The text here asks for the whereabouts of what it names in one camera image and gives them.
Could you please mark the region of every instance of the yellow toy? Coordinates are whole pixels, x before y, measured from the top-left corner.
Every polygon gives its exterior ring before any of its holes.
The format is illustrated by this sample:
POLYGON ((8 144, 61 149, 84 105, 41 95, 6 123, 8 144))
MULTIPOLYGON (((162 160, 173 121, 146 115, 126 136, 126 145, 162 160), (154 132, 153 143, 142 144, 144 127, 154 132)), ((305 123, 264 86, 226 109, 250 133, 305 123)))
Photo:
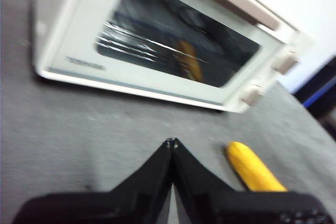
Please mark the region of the yellow toy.
POLYGON ((260 158, 245 144, 230 142, 226 155, 250 190, 287 191, 260 158))

